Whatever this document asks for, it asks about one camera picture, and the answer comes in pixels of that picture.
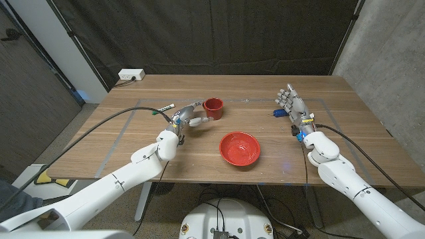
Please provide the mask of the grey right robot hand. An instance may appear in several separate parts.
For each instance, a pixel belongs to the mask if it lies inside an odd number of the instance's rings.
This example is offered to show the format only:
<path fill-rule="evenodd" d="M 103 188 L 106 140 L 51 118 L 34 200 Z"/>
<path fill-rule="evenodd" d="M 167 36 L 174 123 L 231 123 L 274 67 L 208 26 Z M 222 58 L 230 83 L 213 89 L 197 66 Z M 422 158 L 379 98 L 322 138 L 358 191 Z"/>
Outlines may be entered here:
<path fill-rule="evenodd" d="M 306 136 L 315 131 L 308 107 L 291 84 L 287 84 L 286 90 L 280 89 L 275 102 L 288 114 L 302 135 Z"/>

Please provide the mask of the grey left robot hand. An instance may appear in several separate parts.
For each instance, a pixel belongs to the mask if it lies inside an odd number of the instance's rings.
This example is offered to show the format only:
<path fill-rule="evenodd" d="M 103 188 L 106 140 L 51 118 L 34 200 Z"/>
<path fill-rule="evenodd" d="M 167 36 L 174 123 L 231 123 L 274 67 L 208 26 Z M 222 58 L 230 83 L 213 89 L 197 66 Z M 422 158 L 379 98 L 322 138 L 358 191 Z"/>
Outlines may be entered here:
<path fill-rule="evenodd" d="M 213 117 L 194 117 L 194 111 L 197 106 L 201 106 L 203 102 L 198 101 L 188 106 L 181 108 L 175 112 L 171 117 L 171 123 L 165 129 L 173 132 L 175 135 L 181 135 L 181 132 L 185 126 L 197 127 L 202 123 L 208 121 L 214 121 Z"/>

